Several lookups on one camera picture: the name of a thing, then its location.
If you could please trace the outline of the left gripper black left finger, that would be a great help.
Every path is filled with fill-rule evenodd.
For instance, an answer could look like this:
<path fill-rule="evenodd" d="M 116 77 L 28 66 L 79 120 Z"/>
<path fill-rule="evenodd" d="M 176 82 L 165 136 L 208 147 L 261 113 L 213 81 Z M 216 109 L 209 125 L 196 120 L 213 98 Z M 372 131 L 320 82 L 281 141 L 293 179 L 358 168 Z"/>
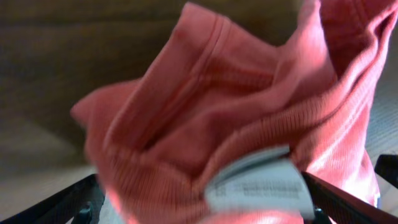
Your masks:
<path fill-rule="evenodd" d="M 1 224 L 98 224 L 104 201 L 105 195 L 92 174 Z"/>

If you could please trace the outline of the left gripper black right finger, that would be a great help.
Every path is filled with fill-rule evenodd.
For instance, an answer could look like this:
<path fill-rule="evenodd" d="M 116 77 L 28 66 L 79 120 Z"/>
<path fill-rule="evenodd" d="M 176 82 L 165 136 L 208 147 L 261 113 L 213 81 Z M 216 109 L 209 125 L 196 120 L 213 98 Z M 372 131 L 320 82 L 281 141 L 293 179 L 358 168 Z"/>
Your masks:
<path fill-rule="evenodd" d="M 336 223 L 397 223 L 397 217 L 384 212 L 353 195 L 307 172 L 302 172 L 315 206 L 313 223 L 326 223 L 329 217 Z"/>

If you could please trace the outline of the orange red t-shirt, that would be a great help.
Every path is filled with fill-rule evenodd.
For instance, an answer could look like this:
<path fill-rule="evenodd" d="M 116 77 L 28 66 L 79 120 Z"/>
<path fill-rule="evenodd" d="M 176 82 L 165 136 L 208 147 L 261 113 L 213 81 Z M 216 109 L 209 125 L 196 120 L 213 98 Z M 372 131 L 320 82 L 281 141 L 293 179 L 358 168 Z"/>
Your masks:
<path fill-rule="evenodd" d="M 274 47 L 186 4 L 142 78 L 71 110 L 111 203 L 128 223 L 302 223 L 277 211 L 213 218 L 204 199 L 224 166 L 286 144 L 300 170 L 375 205 L 364 145 L 396 21 L 396 1 L 304 1 Z"/>

